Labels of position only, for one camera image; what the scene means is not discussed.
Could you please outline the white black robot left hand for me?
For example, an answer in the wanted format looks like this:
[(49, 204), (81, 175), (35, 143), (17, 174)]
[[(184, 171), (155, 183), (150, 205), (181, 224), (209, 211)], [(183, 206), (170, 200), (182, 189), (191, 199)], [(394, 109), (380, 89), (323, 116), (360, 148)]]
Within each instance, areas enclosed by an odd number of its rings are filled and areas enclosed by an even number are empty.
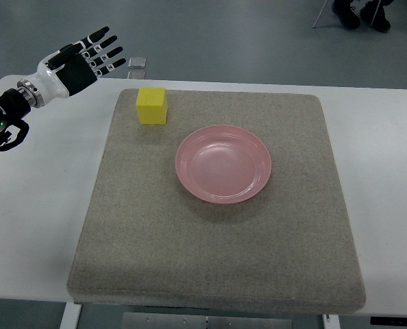
[(119, 57), (123, 48), (111, 48), (117, 36), (108, 36), (109, 31), (108, 26), (102, 27), (38, 64), (37, 72), (28, 78), (38, 107), (76, 95), (126, 63)]

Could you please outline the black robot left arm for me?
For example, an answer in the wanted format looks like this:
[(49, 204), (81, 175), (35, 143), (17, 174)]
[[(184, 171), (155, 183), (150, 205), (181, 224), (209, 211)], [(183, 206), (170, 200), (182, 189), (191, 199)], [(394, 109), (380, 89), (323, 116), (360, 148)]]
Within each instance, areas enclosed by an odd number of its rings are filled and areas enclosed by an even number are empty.
[(0, 152), (20, 145), (29, 132), (23, 118), (33, 107), (44, 105), (40, 91), (27, 80), (21, 80), (18, 88), (11, 88), (0, 96)]

